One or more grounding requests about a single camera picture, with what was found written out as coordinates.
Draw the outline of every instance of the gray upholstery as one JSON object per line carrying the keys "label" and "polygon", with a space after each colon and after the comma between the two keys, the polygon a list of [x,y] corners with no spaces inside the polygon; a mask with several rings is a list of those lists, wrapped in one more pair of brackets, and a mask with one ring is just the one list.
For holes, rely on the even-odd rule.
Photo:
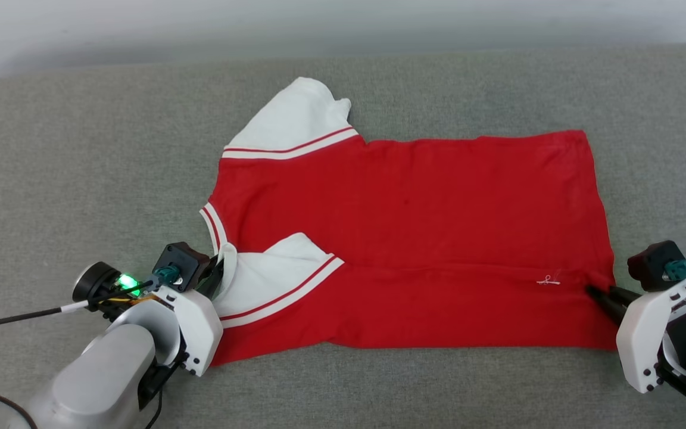
{"label": "gray upholstery", "polygon": [[[367,139],[581,128],[618,283],[638,290],[625,260],[647,244],[686,253],[686,46],[53,71],[0,81],[0,317],[69,301],[93,261],[144,275],[169,242],[208,251],[198,209],[221,148],[296,76],[351,98]],[[537,309],[514,298],[499,317],[525,329]],[[106,325],[1,326],[0,394],[27,402]],[[322,344],[177,373],[158,427],[686,427],[686,400],[636,393],[604,351]]]}

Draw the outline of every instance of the white wall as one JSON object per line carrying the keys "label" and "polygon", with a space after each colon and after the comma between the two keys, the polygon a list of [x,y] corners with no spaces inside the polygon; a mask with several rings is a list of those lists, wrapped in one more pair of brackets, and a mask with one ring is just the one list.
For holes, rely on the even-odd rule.
{"label": "white wall", "polygon": [[686,0],[0,0],[0,76],[55,66],[686,42]]}

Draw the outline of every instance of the gray cushion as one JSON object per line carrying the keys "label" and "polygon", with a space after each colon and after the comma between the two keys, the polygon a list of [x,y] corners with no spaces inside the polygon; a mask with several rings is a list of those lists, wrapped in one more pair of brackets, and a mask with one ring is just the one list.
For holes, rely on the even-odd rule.
{"label": "gray cushion", "polygon": [[[618,283],[639,290],[625,260],[652,242],[686,254],[686,45],[53,71],[0,81],[0,317],[70,301],[97,260],[141,276],[169,242],[208,251],[198,209],[221,148],[296,76],[351,98],[367,139],[581,128]],[[499,317],[525,329],[537,309],[514,298]],[[106,326],[88,312],[0,326],[0,394],[27,402]],[[177,373],[158,421],[424,426],[686,427],[686,399],[633,391],[604,351],[320,345]]]}

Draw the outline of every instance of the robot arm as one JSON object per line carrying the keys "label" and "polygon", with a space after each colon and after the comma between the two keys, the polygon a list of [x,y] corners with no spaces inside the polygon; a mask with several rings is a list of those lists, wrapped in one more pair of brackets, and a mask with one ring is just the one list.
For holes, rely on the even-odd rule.
{"label": "robot arm", "polygon": [[[32,397],[26,410],[39,429],[128,429],[177,368],[204,374],[223,333],[211,302],[219,268],[184,243],[170,244],[153,269],[149,291],[88,307],[112,323]],[[73,300],[135,283],[96,263],[77,280]],[[28,428],[20,418],[9,427]]]}
{"label": "robot arm", "polygon": [[587,293],[619,324],[623,374],[640,393],[669,383],[686,396],[686,259],[672,241],[653,244],[628,260],[645,295],[612,286]]}

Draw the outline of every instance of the gray robot arm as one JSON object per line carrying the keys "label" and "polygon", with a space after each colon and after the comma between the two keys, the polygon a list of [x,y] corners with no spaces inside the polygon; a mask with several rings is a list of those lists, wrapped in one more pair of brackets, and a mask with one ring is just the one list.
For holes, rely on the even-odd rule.
{"label": "gray robot arm", "polygon": [[[112,324],[31,397],[26,411],[39,429],[130,429],[175,370],[204,374],[223,333],[211,301],[217,268],[186,244],[170,244],[147,293],[90,306]],[[106,296],[123,288],[123,277],[96,263],[77,280],[73,299]],[[28,429],[21,418],[8,427]]]}
{"label": "gray robot arm", "polygon": [[[123,325],[60,371],[26,409],[40,429],[128,429],[141,411],[137,388],[154,356],[152,334]],[[28,429],[21,418],[9,427]]]}

